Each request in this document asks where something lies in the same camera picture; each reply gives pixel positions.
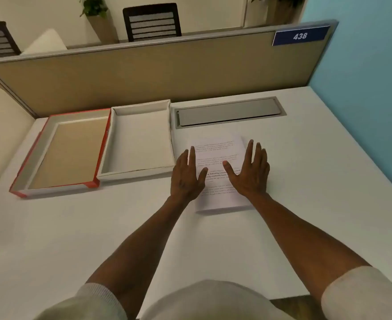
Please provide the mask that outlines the beige desk partition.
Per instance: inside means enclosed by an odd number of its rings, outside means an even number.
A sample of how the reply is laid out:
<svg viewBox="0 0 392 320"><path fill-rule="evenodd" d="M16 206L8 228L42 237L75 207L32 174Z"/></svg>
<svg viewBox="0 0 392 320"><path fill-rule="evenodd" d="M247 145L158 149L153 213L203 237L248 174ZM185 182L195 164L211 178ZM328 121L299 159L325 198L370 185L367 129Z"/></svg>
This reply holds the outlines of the beige desk partition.
<svg viewBox="0 0 392 320"><path fill-rule="evenodd" d="M322 41L276 31L330 25ZM32 117L307 86L337 20L244 28L0 58L0 87Z"/></svg>

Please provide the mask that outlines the person's left forearm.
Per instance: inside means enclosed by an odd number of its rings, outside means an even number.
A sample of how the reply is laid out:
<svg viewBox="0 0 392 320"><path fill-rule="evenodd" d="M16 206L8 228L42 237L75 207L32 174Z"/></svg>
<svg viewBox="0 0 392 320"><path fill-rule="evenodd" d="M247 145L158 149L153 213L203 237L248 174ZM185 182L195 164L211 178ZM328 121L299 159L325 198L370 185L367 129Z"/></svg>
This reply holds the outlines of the person's left forearm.
<svg viewBox="0 0 392 320"><path fill-rule="evenodd" d="M189 192L171 194L87 280L111 291L129 320L136 320L171 231L196 197Z"/></svg>

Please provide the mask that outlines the white knit sweater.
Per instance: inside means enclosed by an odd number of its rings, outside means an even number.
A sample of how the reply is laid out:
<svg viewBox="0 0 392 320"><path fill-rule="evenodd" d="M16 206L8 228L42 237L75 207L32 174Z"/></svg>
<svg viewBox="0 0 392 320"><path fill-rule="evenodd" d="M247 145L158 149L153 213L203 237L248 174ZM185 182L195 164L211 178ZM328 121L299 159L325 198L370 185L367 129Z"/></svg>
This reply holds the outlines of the white knit sweater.
<svg viewBox="0 0 392 320"><path fill-rule="evenodd" d="M328 320L392 320L392 283L373 267L348 271L321 297ZM128 320L105 286L83 285L76 295L34 320ZM140 320L294 320L259 293L242 285L204 280L155 302Z"/></svg>

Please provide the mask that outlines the blue number sign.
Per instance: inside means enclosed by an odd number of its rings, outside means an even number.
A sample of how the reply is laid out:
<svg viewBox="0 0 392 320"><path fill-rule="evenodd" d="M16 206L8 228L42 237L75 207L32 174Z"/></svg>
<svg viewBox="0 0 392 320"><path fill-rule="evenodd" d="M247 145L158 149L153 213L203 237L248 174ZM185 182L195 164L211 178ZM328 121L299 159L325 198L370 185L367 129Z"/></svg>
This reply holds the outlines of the blue number sign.
<svg viewBox="0 0 392 320"><path fill-rule="evenodd" d="M274 34L272 46L322 41L330 28L330 25L323 25L279 30Z"/></svg>

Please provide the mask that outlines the stack of printed paper sheets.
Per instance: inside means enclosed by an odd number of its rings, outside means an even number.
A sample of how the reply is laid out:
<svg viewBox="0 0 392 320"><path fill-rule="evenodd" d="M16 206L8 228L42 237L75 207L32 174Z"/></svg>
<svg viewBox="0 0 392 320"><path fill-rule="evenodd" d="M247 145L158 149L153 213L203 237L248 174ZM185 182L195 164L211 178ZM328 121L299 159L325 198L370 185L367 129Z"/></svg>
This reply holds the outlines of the stack of printed paper sheets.
<svg viewBox="0 0 392 320"><path fill-rule="evenodd" d="M246 152L242 137L201 138L190 144L195 148L196 173L208 169L204 190L193 200L194 212L213 215L250 208L250 202L232 186L223 167L223 161L228 161L236 175L241 172Z"/></svg>

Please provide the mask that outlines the white cardboard tray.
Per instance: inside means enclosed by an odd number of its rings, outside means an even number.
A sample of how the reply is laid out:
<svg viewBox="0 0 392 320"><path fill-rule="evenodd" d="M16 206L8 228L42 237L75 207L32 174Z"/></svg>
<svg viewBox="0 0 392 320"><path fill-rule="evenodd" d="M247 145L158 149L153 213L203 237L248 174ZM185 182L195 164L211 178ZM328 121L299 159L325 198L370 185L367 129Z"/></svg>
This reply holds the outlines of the white cardboard tray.
<svg viewBox="0 0 392 320"><path fill-rule="evenodd" d="M175 157L170 105L168 99L111 108L98 180L119 181L172 172Z"/></svg>

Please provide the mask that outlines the red-edged cardboard tray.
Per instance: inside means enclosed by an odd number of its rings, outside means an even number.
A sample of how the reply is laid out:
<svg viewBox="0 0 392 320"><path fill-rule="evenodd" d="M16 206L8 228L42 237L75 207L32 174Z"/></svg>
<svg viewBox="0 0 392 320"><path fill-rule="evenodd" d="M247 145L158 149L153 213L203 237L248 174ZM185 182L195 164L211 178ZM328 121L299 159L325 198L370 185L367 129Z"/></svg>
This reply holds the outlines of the red-edged cardboard tray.
<svg viewBox="0 0 392 320"><path fill-rule="evenodd" d="M19 198L96 189L111 109L50 116L9 192Z"/></svg>

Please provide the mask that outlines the person's left hand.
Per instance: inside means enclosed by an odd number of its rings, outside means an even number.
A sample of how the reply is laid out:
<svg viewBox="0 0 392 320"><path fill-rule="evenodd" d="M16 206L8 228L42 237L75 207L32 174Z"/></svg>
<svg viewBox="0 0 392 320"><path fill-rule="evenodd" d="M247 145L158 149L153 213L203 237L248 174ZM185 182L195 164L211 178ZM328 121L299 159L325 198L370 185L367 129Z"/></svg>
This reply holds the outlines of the person's left hand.
<svg viewBox="0 0 392 320"><path fill-rule="evenodd" d="M204 190L205 186L198 186L199 174L196 171L195 148L186 149L177 159L172 170L171 197L189 204Z"/></svg>

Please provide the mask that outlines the person's right hand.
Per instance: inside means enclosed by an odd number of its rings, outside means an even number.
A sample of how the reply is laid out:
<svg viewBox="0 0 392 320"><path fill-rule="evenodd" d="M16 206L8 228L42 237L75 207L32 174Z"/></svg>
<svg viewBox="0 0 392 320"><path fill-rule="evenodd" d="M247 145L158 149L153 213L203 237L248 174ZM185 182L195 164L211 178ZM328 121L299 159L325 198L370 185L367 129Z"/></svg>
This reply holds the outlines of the person's right hand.
<svg viewBox="0 0 392 320"><path fill-rule="evenodd" d="M260 167L253 167L253 158L255 154L253 140L247 145L244 160L240 170L237 184L232 184L236 191L246 197L250 202L256 201L267 194L267 181L270 172L268 156L266 149L263 150L263 160Z"/></svg>

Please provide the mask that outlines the person's right forearm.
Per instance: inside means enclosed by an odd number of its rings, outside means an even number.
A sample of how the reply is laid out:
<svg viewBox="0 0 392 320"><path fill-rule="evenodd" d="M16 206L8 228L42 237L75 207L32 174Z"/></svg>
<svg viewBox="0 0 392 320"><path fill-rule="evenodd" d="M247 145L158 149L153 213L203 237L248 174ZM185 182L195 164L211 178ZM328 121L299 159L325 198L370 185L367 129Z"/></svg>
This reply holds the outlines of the person's right forearm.
<svg viewBox="0 0 392 320"><path fill-rule="evenodd" d="M339 277L350 270L370 266L342 242L298 217L269 194L251 192L247 198L318 303L327 287Z"/></svg>

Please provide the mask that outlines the potted green plant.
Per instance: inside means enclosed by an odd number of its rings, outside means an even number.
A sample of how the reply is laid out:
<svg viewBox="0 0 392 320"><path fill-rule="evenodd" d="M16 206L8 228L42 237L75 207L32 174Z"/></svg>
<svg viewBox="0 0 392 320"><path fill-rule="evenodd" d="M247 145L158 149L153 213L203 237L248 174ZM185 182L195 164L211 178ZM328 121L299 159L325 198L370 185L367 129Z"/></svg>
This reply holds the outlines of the potted green plant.
<svg viewBox="0 0 392 320"><path fill-rule="evenodd" d="M105 0L78 0L82 5L80 16L85 16L102 45L119 42L117 30Z"/></svg>

